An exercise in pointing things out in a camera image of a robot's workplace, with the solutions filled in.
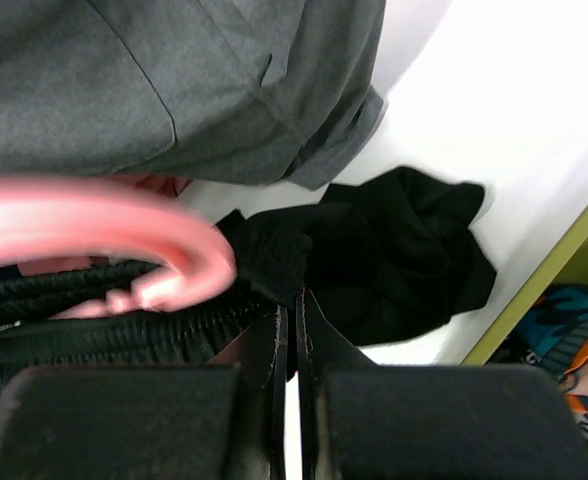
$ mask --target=gray shirt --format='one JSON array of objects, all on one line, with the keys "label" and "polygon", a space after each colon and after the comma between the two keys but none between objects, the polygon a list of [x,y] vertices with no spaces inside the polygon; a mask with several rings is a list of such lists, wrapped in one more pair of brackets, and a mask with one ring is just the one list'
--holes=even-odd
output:
[{"label": "gray shirt", "polygon": [[384,0],[0,0],[0,174],[308,188],[374,128]]}]

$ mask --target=black cloth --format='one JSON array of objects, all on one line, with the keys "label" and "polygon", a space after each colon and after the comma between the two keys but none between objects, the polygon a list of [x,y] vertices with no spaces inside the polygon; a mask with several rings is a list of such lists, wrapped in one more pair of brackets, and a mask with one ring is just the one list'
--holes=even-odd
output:
[{"label": "black cloth", "polygon": [[130,260],[116,265],[27,277],[16,265],[0,268],[0,326],[50,318],[112,289],[129,289],[136,278],[158,265]]},{"label": "black cloth", "polygon": [[290,305],[307,286],[353,344],[410,339],[481,308],[496,272],[469,230],[484,189],[401,167],[318,205],[221,222],[239,277]]},{"label": "black cloth", "polygon": [[160,365],[211,360],[276,305],[240,284],[171,313],[41,320],[0,333],[0,392],[21,370],[46,364]]}]

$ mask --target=pink fabric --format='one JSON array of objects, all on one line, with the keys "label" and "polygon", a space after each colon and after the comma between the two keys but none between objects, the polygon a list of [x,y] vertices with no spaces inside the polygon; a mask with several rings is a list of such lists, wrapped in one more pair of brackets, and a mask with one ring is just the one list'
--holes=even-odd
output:
[{"label": "pink fabric", "polygon": [[[173,198],[178,196],[190,184],[190,180],[184,178],[169,177],[166,175],[149,174],[122,174],[101,177],[123,185],[130,185],[136,189],[156,192],[159,195]],[[31,260],[18,264],[22,275],[37,275],[40,273],[55,273],[67,270],[89,268],[92,265],[106,263],[101,257],[65,257]]]}]

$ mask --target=colorful fabric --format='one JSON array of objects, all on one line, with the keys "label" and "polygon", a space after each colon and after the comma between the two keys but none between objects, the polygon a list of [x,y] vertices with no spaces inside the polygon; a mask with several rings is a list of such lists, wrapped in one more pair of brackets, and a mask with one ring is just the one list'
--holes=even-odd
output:
[{"label": "colorful fabric", "polygon": [[526,363],[550,373],[588,442],[588,286],[548,288],[490,362]]}]

